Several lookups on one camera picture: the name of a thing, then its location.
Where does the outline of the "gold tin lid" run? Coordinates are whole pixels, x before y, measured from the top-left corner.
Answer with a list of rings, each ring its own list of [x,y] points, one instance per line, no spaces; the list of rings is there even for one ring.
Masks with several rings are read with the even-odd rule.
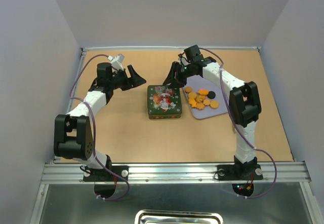
[[[147,87],[147,112],[149,109],[158,108],[182,110],[180,89],[172,89],[163,85],[149,85]]]

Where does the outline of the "green christmas cookie tin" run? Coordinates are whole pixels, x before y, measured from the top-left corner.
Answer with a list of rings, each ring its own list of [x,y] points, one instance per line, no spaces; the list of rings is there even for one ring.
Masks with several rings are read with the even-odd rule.
[[[148,117],[151,120],[160,120],[160,119],[177,119],[182,115],[182,110],[180,109],[168,109],[163,110],[161,108],[158,109],[149,109]]]

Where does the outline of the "steel kitchen tongs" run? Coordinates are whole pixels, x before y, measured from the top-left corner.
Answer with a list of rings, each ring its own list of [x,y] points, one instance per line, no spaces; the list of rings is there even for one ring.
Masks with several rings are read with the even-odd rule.
[[[236,130],[236,124],[233,124],[233,125],[232,125],[232,129],[233,129],[233,132],[234,132],[234,133],[237,132],[237,130]]]

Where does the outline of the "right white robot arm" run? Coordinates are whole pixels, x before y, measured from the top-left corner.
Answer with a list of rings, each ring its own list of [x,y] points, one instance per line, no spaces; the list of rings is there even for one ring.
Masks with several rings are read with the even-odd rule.
[[[219,87],[228,115],[236,130],[233,173],[245,178],[251,173],[249,163],[256,161],[255,128],[261,113],[261,102],[255,82],[245,82],[224,69],[224,61],[214,52],[197,45],[184,49],[171,69],[164,85],[182,88],[187,79],[200,76]]]

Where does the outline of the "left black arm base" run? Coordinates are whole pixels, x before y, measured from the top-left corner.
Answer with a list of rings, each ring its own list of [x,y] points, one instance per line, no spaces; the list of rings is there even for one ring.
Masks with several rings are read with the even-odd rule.
[[[105,169],[90,169],[81,165],[80,170],[83,172],[83,182],[94,183],[94,193],[97,199],[103,201],[115,201],[125,197],[130,187],[127,185],[129,167],[126,165],[112,166],[111,171]]]

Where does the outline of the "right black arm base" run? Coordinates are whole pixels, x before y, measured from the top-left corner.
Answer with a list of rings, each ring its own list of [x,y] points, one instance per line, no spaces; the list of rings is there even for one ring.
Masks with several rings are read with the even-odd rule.
[[[233,191],[239,196],[251,197],[254,192],[254,181],[263,180],[259,164],[244,166],[239,163],[218,165],[214,179],[219,181],[237,181],[232,184]]]

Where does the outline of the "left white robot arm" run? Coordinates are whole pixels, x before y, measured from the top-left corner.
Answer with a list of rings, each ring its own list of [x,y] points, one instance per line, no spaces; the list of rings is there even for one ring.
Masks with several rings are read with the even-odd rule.
[[[146,80],[131,65],[113,71],[113,64],[97,64],[97,76],[85,98],[69,113],[57,115],[54,124],[54,155],[72,159],[95,170],[101,180],[112,177],[111,159],[96,150],[95,115],[105,107],[116,89],[126,91],[139,87]]]

